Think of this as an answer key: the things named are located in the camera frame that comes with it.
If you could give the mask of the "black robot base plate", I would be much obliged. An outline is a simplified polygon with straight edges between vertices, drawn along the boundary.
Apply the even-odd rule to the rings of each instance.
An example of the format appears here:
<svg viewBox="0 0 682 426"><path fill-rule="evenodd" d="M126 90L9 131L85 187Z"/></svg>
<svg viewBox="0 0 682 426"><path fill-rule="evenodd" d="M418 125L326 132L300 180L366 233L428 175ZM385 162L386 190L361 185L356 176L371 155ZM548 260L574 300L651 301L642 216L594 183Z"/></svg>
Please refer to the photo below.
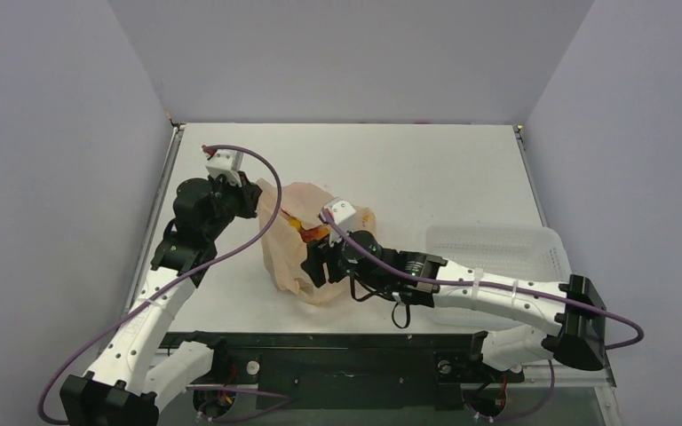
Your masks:
<svg viewBox="0 0 682 426"><path fill-rule="evenodd" d="M486 333L250 334L169 332L159 348L214 347L213 366L196 383L255 385L287 395L293 409L460 410L464 396L493 397L518 372L481 362Z"/></svg>

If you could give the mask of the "orange translucent plastic bag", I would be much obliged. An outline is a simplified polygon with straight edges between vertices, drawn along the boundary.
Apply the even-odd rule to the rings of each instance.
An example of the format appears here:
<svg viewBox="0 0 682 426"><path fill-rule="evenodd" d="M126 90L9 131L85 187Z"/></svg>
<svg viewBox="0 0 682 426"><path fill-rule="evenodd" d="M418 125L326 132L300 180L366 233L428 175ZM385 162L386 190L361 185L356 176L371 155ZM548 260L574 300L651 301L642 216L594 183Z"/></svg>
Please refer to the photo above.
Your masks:
<svg viewBox="0 0 682 426"><path fill-rule="evenodd" d="M301 269L306 258L306 244L298 232L282 217L282 209L311 228L324 225L318 218L321 208L334 196L320 187L294 182L282 188L281 211L261 237L264 265L274 285L281 291L294 294L306 304L322 305L341 295L349 284L347 278L338 283L316 288Z"/></svg>

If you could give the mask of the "white perforated plastic tray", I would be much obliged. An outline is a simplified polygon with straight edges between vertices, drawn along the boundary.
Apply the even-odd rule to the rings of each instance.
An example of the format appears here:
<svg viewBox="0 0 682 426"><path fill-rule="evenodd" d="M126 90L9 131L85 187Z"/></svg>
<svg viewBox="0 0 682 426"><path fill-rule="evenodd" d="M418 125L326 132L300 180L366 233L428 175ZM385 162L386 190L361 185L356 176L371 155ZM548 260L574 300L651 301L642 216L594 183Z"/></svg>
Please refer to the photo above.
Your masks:
<svg viewBox="0 0 682 426"><path fill-rule="evenodd" d="M566 281L572 269L559 235L535 225L431 225L425 251L462 266L521 280Z"/></svg>

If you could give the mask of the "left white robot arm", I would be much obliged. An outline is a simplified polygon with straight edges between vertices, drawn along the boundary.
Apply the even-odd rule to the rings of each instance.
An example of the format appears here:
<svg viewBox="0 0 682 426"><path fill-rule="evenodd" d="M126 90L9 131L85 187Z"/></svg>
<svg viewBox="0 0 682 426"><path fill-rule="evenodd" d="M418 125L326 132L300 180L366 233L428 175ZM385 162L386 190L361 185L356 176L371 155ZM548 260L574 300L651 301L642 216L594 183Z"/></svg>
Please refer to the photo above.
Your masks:
<svg viewBox="0 0 682 426"><path fill-rule="evenodd" d="M155 248L129 314L82 375L59 390L67 425L155 425L161 411L194 379L217 382L229 357L188 343L161 364L151 362L178 311L217 257L216 239L236 219L257 215L261 188L243 172L193 177L176 189L173 219Z"/></svg>

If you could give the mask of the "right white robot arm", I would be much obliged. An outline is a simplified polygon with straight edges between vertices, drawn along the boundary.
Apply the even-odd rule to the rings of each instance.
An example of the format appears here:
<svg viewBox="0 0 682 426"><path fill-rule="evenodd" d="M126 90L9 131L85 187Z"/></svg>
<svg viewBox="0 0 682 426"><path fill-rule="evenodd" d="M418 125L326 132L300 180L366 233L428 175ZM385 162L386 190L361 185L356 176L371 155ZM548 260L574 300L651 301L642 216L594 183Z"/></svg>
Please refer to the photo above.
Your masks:
<svg viewBox="0 0 682 426"><path fill-rule="evenodd" d="M367 231L328 235L306 251L301 268L317 288L348 278L405 307L457 308L517 322L479 334L481 345L465 355L467 371L478 379L544 359L583 371L605 366L606 306L582 275L564 281L505 277L441 256L383 248Z"/></svg>

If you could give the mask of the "yellow fake fruit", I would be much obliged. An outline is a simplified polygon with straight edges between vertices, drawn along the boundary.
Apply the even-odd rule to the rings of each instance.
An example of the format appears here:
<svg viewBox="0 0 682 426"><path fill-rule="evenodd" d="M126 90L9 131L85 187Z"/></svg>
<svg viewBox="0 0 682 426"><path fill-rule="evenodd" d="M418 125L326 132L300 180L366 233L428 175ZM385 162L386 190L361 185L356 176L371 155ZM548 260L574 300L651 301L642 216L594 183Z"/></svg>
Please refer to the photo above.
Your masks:
<svg viewBox="0 0 682 426"><path fill-rule="evenodd" d="M301 223L298 219L296 219L296 218L294 218L294 217L290 217L290 218L287 220L287 222L289 223L289 225L291 225L291 226L292 226L293 228L295 228L297 231L302 231L302 230L304 229L302 223Z"/></svg>

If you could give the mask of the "red fake fruit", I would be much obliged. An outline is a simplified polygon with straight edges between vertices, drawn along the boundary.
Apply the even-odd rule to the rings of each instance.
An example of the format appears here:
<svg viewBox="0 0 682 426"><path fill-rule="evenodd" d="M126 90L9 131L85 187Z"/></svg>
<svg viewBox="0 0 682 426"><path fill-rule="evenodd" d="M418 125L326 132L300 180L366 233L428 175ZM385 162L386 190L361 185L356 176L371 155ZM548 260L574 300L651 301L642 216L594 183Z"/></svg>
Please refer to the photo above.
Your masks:
<svg viewBox="0 0 682 426"><path fill-rule="evenodd" d="M290 217L294 217L294 216L292 216L287 210L282 209L282 217L287 222L287 220ZM292 228L298 232L302 242L304 242L304 243L309 243L311 241L320 241L329 234L329 228L326 225L318 225L318 226L311 227L311 228L305 227L303 225L303 227L304 227L304 229L302 231L297 231L295 228L293 228L293 227Z"/></svg>

